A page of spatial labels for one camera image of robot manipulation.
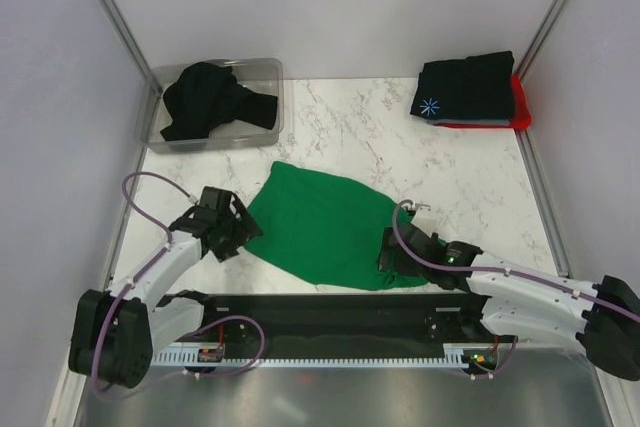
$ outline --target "green towel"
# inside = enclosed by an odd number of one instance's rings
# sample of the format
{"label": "green towel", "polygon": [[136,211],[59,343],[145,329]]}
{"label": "green towel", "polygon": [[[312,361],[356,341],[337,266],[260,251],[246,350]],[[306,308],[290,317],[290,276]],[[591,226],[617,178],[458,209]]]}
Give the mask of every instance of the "green towel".
{"label": "green towel", "polygon": [[[378,272],[394,207],[389,197],[354,180],[274,162],[249,206],[264,236],[245,248],[312,284],[365,290],[422,285],[421,277]],[[404,211],[398,218],[409,221]]]}

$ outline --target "marble surface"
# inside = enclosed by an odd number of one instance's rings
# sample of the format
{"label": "marble surface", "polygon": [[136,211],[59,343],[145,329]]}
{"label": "marble surface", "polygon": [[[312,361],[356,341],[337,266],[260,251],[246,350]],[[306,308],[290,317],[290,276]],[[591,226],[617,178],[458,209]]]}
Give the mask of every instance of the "marble surface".
{"label": "marble surface", "polygon": [[[431,206],[430,221],[445,239],[463,240],[510,262],[555,273],[515,135],[510,130],[431,127],[409,115],[416,79],[285,82],[285,129],[280,142],[260,149],[157,155],[143,170],[180,183],[195,195],[212,185],[238,193],[248,205],[274,160],[363,182],[394,200]],[[189,204],[172,187],[141,179],[138,204],[171,222]],[[115,278],[128,274],[164,234],[131,214]],[[353,292],[311,285],[248,252],[219,264],[206,256],[172,292]],[[398,290],[430,290],[433,287]]]}

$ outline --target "white wall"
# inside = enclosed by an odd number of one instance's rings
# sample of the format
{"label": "white wall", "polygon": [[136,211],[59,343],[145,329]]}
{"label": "white wall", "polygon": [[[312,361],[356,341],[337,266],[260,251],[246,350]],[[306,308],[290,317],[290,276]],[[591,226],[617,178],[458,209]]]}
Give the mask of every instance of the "white wall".
{"label": "white wall", "polygon": [[552,0],[116,0],[152,67],[277,57],[294,78],[414,77],[525,52]]}
{"label": "white wall", "polygon": [[97,0],[0,12],[0,425],[35,427],[104,275],[142,81]]}
{"label": "white wall", "polygon": [[525,88],[574,274],[640,293],[640,2],[570,0]]}

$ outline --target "folded black clothing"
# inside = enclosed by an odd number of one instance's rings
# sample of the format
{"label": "folded black clothing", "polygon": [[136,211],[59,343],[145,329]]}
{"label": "folded black clothing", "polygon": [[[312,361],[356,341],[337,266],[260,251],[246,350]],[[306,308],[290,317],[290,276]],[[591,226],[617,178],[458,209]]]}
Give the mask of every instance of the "folded black clothing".
{"label": "folded black clothing", "polygon": [[513,54],[509,51],[424,64],[411,115],[428,121],[511,120]]}
{"label": "folded black clothing", "polygon": [[278,98],[238,84],[231,67],[193,64],[162,96],[173,122],[161,131],[166,141],[204,139],[221,124],[241,120],[272,129]]}

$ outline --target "plastic container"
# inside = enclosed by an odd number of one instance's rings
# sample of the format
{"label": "plastic container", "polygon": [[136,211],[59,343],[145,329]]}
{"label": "plastic container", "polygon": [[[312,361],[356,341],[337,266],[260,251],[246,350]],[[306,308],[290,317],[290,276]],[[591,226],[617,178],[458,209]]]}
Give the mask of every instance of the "plastic container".
{"label": "plastic container", "polygon": [[[136,140],[159,154],[199,152],[203,150],[263,147],[278,142],[284,127],[284,89],[282,64],[277,59],[208,60],[212,64],[233,67],[238,83],[261,94],[278,97],[278,115],[273,129],[267,130],[235,120],[213,129],[207,139],[167,142],[160,131],[171,124],[162,96],[149,95],[140,106],[136,122]],[[154,70],[163,91],[173,84],[191,64],[171,65]]]}

